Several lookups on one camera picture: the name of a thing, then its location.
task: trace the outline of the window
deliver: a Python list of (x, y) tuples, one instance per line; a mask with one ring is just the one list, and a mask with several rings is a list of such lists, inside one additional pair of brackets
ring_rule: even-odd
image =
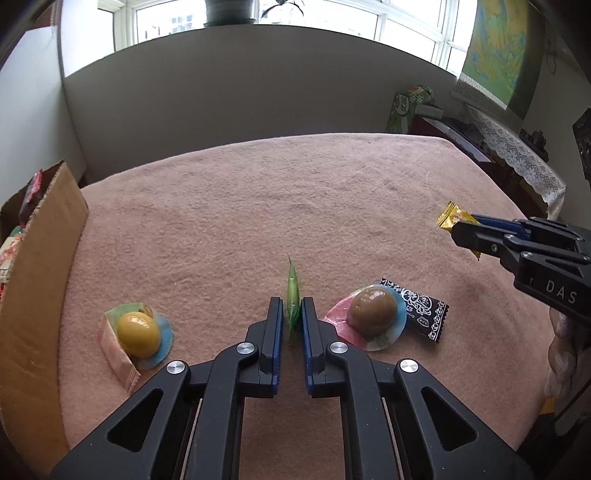
[(115, 51), (115, 39), (113, 36), (113, 13), (100, 8), (96, 9), (96, 47), (99, 58), (106, 57)]
[[(259, 23), (302, 25), (379, 41), (459, 75), (472, 38), (477, 0), (294, 0)], [(259, 0), (259, 16), (274, 0)]]
[(134, 11), (137, 38), (140, 42), (194, 28), (203, 28), (206, 22), (204, 0), (173, 0), (156, 4), (143, 2), (138, 4)]
[[(274, 4), (274, 0), (261, 0), (261, 14)], [(306, 0), (302, 9), (305, 15), (292, 5), (277, 7), (268, 13), (267, 18), (260, 19), (259, 23), (322, 28), (370, 40), (375, 37), (378, 16), (374, 13), (327, 0)]]
[[(203, 28), (207, 21), (205, 0), (98, 1), (99, 7), (111, 15), (116, 50)], [(293, 1), (304, 15), (297, 7), (285, 4), (261, 18), (276, 1), (255, 0), (258, 22), (321, 28), (367, 38), (430, 61), (455, 75), (460, 74), (466, 59), (477, 5), (477, 0)]]
[(435, 41), (392, 20), (386, 20), (382, 42), (399, 50), (406, 51), (420, 59), (431, 61), (435, 51)]

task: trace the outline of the plant pot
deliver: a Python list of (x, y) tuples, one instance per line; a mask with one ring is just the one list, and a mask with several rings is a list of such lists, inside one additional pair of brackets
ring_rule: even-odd
[(206, 27), (249, 24), (256, 21), (254, 0), (205, 0)]

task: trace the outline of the pink blanket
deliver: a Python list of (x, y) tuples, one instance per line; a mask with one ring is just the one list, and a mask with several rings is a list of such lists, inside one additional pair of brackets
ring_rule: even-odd
[[(144, 301), (173, 325), (169, 359), (207, 361), (244, 339), (271, 296), (285, 297), (287, 255), (319, 316), (382, 276), (447, 302), (438, 345), (404, 332), (371, 356), (421, 362), (514, 448), (539, 412), (548, 308), (516, 291), (498, 260), (478, 262), (435, 226), (448, 200), (474, 213), (522, 215), (444, 140), (248, 142), (135, 168), (83, 192), (90, 215), (60, 338), (70, 446), (126, 399), (96, 340), (103, 312)], [(246, 401), (241, 479), (343, 478), (338, 400), (306, 394), (300, 345), (285, 345), (281, 367), (278, 397)]]

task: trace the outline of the metal screw cap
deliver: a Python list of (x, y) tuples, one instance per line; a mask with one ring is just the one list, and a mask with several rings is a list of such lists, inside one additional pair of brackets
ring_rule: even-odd
[(333, 342), (330, 344), (330, 351), (333, 353), (345, 353), (349, 350), (349, 345), (343, 342)]
[(173, 360), (172, 362), (170, 362), (166, 366), (166, 371), (169, 374), (173, 374), (173, 375), (179, 374), (183, 370), (184, 370), (184, 363), (182, 363), (180, 360)]
[(255, 351), (255, 346), (250, 342), (242, 342), (238, 344), (236, 351), (241, 355), (248, 355)]
[(418, 363), (416, 363), (414, 360), (411, 360), (410, 358), (407, 358), (406, 360), (402, 360), (400, 362), (400, 368), (403, 372), (413, 374), (418, 370)]

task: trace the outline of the green candy wrapper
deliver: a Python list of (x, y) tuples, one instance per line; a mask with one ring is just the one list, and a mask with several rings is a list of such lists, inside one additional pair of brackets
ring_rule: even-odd
[(300, 286), (298, 285), (296, 268), (290, 257), (290, 275), (287, 277), (287, 317), (289, 318), (289, 335), (296, 329), (300, 320)]

